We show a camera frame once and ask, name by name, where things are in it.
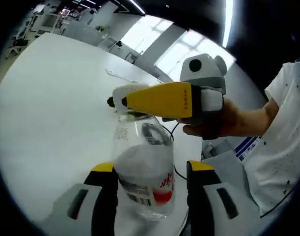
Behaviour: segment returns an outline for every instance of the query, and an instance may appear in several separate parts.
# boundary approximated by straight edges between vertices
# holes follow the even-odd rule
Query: person
[[[91,23],[91,21],[93,20],[95,13],[96,13],[95,8],[91,8],[91,9],[87,8],[86,10],[81,12],[81,16],[78,21],[89,25]]]
[[[259,110],[240,110],[225,98],[216,119],[183,131],[189,135],[214,139],[225,136],[260,136],[261,140],[245,158],[250,193],[263,215],[293,189],[300,177],[300,78],[296,63],[283,64],[279,74],[265,89],[268,103]]]

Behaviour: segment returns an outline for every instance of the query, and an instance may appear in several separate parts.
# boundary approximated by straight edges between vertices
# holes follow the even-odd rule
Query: barcode
[[[131,195],[131,194],[129,194],[129,193],[127,193],[127,195],[128,195],[128,197],[129,197],[132,201],[134,201],[134,202],[136,202],[136,203],[140,203],[140,204],[145,205],[145,206],[151,206],[151,202],[150,202],[149,199],[138,198],[138,197],[136,197],[135,195]]]

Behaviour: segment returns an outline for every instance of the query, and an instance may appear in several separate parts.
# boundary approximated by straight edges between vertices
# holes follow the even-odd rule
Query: desk
[[[22,52],[0,85],[0,170],[31,220],[44,219],[62,193],[83,182],[92,167],[111,160],[118,115],[106,100],[129,82],[106,69],[158,84],[117,56],[45,33]],[[171,130],[174,124],[166,126]],[[185,175],[186,161],[200,160],[201,139],[185,135],[181,126],[174,137],[175,165]]]

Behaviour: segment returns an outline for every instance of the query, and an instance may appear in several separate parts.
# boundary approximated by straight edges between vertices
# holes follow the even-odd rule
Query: white t-shirt
[[[284,64],[266,88],[267,97],[276,101],[279,111],[243,161],[261,215],[279,203],[300,177],[300,90],[293,79],[293,67],[294,63]]]

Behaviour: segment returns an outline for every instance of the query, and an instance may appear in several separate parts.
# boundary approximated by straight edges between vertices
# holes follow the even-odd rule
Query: plastic bottle
[[[112,156],[120,183],[138,214],[150,220],[165,218],[175,200],[170,135],[153,116],[119,112]]]

